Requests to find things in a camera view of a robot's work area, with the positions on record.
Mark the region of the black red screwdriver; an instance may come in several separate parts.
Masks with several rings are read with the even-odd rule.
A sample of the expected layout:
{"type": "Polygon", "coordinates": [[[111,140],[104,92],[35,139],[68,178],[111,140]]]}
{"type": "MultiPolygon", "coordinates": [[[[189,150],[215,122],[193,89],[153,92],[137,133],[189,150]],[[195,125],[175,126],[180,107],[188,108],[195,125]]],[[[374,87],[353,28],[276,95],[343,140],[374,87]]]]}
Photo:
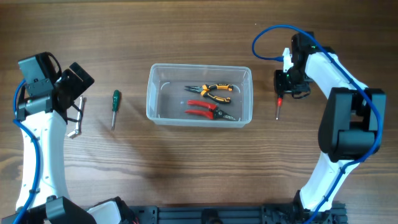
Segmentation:
{"type": "Polygon", "coordinates": [[[282,107],[282,103],[283,103],[283,96],[279,95],[277,97],[277,107],[276,107],[276,112],[275,112],[275,119],[279,120],[279,116],[280,116],[280,109],[282,107]]]}

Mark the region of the green handled screwdriver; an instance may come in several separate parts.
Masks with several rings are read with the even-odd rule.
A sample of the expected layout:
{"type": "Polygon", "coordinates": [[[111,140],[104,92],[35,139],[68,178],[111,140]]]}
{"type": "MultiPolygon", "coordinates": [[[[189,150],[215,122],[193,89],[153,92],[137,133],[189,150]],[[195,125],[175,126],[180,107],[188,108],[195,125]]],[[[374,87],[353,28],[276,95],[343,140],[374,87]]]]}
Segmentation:
{"type": "Polygon", "coordinates": [[[112,131],[115,128],[116,115],[117,115],[117,112],[119,109],[120,100],[121,100],[121,92],[119,90],[115,90],[113,93],[113,107],[112,107],[113,118],[112,118],[112,125],[111,125],[112,131]]]}

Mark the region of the silver L-shaped socket wrench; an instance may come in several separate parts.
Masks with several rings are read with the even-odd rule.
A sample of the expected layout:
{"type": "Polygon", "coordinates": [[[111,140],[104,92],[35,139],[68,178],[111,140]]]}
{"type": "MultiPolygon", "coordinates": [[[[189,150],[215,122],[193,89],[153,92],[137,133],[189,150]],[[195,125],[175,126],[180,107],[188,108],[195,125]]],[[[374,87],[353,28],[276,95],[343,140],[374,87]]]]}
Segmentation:
{"type": "Polygon", "coordinates": [[[83,111],[84,111],[84,105],[85,105],[86,98],[83,95],[81,95],[79,97],[79,101],[80,102],[79,102],[78,106],[74,103],[72,104],[72,107],[74,109],[76,109],[78,112],[76,119],[71,119],[71,118],[68,119],[69,121],[76,123],[75,129],[67,134],[67,136],[70,139],[74,139],[81,134],[81,124],[82,124],[82,119],[83,119],[83,111]]]}

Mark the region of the red handled snips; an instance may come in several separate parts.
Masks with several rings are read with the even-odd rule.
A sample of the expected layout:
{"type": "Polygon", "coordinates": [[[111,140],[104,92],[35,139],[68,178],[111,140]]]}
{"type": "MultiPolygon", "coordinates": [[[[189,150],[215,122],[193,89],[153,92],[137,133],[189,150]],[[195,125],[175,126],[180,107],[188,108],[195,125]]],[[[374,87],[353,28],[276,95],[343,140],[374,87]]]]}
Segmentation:
{"type": "Polygon", "coordinates": [[[207,103],[205,101],[198,101],[198,100],[188,100],[187,105],[190,106],[199,106],[204,108],[205,110],[198,110],[198,109],[189,109],[185,110],[187,114],[194,114],[199,116],[204,116],[208,119],[225,119],[228,121],[237,121],[233,116],[228,114],[227,112],[220,109],[216,104],[207,103]]]}

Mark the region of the orange black needle-nose pliers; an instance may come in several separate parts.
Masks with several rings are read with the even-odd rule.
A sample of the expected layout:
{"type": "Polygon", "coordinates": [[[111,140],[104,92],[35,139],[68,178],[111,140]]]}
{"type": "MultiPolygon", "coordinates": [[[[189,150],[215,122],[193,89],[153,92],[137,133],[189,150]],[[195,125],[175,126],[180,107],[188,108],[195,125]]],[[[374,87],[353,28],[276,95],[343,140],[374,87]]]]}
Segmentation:
{"type": "Polygon", "coordinates": [[[219,104],[230,104],[231,103],[231,98],[230,97],[222,97],[215,95],[215,93],[218,93],[221,90],[226,90],[226,91],[233,91],[234,86],[231,84],[225,84],[225,83],[216,83],[216,84],[204,84],[201,86],[192,86],[192,85],[187,85],[185,86],[185,90],[193,92],[193,93],[198,93],[204,98],[208,98],[216,103],[219,104]]]}

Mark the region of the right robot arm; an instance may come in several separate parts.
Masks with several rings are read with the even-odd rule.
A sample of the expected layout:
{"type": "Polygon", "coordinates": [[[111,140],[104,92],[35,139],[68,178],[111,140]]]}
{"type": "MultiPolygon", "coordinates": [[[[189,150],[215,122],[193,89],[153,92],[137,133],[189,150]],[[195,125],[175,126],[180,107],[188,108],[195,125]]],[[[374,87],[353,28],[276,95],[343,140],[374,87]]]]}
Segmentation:
{"type": "Polygon", "coordinates": [[[323,223],[335,215],[333,198],[349,173],[380,147],[378,124],[384,121],[386,94],[355,79],[331,48],[316,46],[313,32],[297,33],[291,43],[282,54],[283,69],[274,75],[276,110],[284,95],[308,96],[311,83],[327,103],[318,129],[320,157],[286,217],[291,223],[323,223]]]}

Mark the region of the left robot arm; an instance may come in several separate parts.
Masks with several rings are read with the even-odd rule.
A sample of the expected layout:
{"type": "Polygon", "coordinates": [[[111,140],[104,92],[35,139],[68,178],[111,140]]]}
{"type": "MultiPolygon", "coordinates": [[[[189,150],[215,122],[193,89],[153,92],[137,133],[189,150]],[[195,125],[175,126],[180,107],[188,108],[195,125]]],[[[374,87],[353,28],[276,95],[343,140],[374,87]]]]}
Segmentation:
{"type": "Polygon", "coordinates": [[[22,186],[16,212],[2,223],[139,223],[138,216],[120,197],[85,210],[70,200],[65,179],[64,139],[67,124],[76,124],[70,137],[79,135],[83,118],[82,94],[94,79],[77,63],[62,70],[50,52],[18,62],[24,76],[13,98],[14,124],[24,144],[22,186]],[[69,108],[78,116],[71,119],[69,108]]]}

